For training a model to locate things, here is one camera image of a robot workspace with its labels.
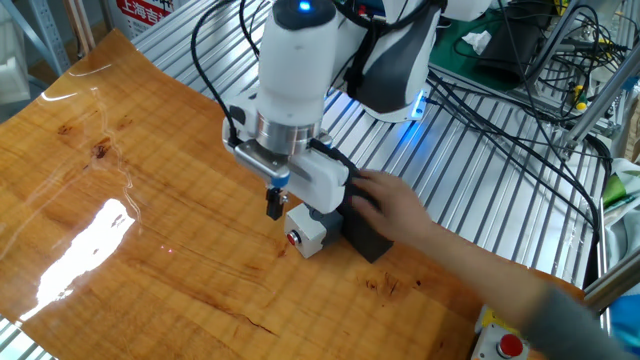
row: wood grain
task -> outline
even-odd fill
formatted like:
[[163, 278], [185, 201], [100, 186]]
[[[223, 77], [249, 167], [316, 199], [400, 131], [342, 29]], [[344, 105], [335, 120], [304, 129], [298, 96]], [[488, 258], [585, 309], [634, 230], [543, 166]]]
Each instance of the wood grain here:
[[111, 33], [0, 126], [0, 313], [61, 359], [467, 359], [482, 303], [399, 245], [304, 260], [219, 107]]

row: human arm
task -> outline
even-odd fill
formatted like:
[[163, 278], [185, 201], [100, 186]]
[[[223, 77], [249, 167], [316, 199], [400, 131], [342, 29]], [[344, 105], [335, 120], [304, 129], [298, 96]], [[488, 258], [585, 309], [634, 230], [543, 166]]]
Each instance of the human arm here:
[[401, 179], [363, 172], [354, 183], [379, 204], [351, 203], [376, 231], [408, 244], [453, 273], [549, 359], [627, 359], [591, 314], [522, 266], [502, 259], [433, 223]]

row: red button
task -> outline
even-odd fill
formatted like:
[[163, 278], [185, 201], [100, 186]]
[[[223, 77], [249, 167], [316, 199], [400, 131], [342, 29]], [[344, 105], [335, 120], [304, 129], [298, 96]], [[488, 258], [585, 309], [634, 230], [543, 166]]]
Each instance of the red button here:
[[500, 340], [500, 350], [502, 350], [502, 353], [506, 356], [516, 357], [522, 354], [524, 346], [522, 345], [522, 341], [520, 341], [517, 336], [513, 334], [507, 334]]

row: human hand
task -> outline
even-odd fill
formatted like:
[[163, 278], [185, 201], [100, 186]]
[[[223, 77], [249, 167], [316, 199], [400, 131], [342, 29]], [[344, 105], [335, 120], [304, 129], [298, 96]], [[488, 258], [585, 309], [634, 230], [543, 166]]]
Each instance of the human hand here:
[[361, 175], [363, 178], [354, 179], [353, 184], [371, 195], [380, 210], [359, 196], [351, 198], [351, 205], [387, 239], [414, 247], [420, 245], [434, 223], [416, 193], [393, 175], [373, 171], [362, 171]]

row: red emergency stop button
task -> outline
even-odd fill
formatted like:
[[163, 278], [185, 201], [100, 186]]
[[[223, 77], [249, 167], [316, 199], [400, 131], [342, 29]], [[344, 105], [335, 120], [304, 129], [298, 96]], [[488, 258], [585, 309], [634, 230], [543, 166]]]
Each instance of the red emergency stop button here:
[[503, 336], [498, 344], [498, 354], [505, 359], [520, 356], [523, 350], [524, 345], [522, 345], [522, 341], [513, 334]]

